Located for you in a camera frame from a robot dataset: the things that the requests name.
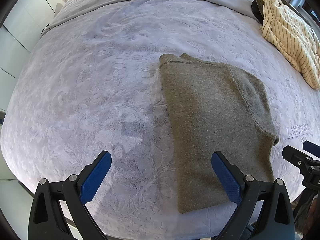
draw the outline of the bedspread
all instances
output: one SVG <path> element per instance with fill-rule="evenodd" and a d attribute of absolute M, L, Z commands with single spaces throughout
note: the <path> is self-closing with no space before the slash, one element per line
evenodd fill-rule
<path fill-rule="evenodd" d="M 302 150 L 305 139 L 320 143 L 320 94 L 259 27 L 205 0 L 131 0 L 52 28 L 32 51 L 8 106 L 1 150 L 9 168 L 35 192 L 39 179 L 66 179 L 108 150 L 111 169 L 87 203 L 103 232 L 141 240 L 217 235 L 235 204 L 177 210 L 159 57 L 187 53 L 238 66 L 264 82 L 280 137 L 270 161 L 293 200 L 304 188 L 302 176 L 282 159 L 282 148 Z"/>

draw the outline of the metal screw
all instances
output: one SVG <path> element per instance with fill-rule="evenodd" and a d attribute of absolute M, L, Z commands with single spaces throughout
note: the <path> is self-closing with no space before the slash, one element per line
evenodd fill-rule
<path fill-rule="evenodd" d="M 46 179 L 41 179 L 41 180 L 39 180 L 39 184 L 43 185 L 46 181 L 47 181 Z"/>
<path fill-rule="evenodd" d="M 276 182 L 277 182 L 279 185 L 283 185 L 283 183 L 284 183 L 282 179 L 277 179 Z"/>
<path fill-rule="evenodd" d="M 251 175 L 247 175 L 247 176 L 245 176 L 245 179 L 246 179 L 247 181 L 253 181 L 253 180 L 254 180 L 254 177 L 251 176 Z"/>
<path fill-rule="evenodd" d="M 70 181 L 75 181 L 77 179 L 77 175 L 71 175 L 69 176 Z"/>

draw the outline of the striped blanket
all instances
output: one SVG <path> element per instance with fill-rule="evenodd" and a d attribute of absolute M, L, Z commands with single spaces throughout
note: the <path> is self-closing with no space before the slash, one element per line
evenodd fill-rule
<path fill-rule="evenodd" d="M 320 43 L 313 29 L 280 0 L 265 0 L 262 36 L 302 73 L 313 89 L 320 89 Z"/>

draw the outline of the blue rubber pad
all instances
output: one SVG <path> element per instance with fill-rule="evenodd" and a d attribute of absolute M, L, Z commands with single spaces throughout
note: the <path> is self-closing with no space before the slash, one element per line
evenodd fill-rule
<path fill-rule="evenodd" d="M 305 141 L 302 145 L 303 149 L 312 155 L 320 158 L 320 147 L 312 142 Z"/>
<path fill-rule="evenodd" d="M 241 187 L 216 153 L 212 154 L 211 165 L 227 193 L 229 200 L 239 206 L 242 201 Z"/>
<path fill-rule="evenodd" d="M 81 186 L 80 200 L 82 204 L 90 202 L 93 199 L 110 167 L 111 154 L 107 152 Z"/>

